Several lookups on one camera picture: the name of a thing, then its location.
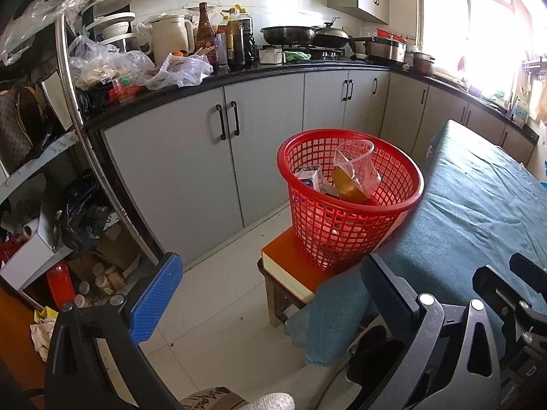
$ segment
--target white bowl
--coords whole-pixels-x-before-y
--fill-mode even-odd
[[[118,35],[127,34],[129,30],[129,22],[118,22],[111,24],[103,29],[103,37],[109,39]]]

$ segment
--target orange liquid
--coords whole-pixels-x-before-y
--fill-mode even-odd
[[[330,174],[333,178],[334,186],[343,201],[367,205],[369,198],[356,185],[353,180],[340,167],[334,168]]]

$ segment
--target blue gripper pad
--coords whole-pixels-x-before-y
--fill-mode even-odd
[[[131,309],[129,335],[137,345],[147,341],[182,279],[182,260],[171,253],[140,299]]]

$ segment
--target plastic kettle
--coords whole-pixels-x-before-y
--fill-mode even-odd
[[[152,22],[154,62],[161,66],[170,52],[193,52],[192,22],[182,15],[166,15]]]

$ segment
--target black countertop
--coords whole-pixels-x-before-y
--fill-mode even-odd
[[[119,124],[125,120],[130,119],[142,112],[161,106],[165,103],[178,100],[180,98],[187,97],[189,95],[198,94],[208,90],[216,89],[228,84],[242,83],[249,80],[263,79],[267,77],[275,77],[280,75],[287,75],[291,73],[300,72],[317,72],[317,71],[345,71],[345,70],[382,70],[390,71],[389,67],[366,64],[362,61],[353,60],[303,60],[293,61],[285,64],[268,65],[268,64],[254,64],[250,69],[242,69],[235,72],[225,72],[212,75],[206,79],[199,86],[169,86],[167,88],[158,91],[143,91],[137,95],[137,97],[126,103],[116,104],[106,109],[105,112],[97,114],[89,118],[85,127],[89,132],[95,132],[100,129],[108,129],[116,124]],[[539,136],[528,125],[524,125],[523,128],[519,128],[510,119],[505,117],[501,109],[497,109],[494,106],[486,103],[484,100],[474,97],[471,94],[459,89],[456,86],[442,82],[440,80],[424,77],[410,71],[403,71],[400,69],[392,70],[393,72],[400,73],[412,79],[423,81],[426,84],[431,84],[440,89],[448,91],[458,97],[465,98],[470,103],[486,110],[490,114],[500,118],[505,124],[518,131],[529,142],[536,144]]]

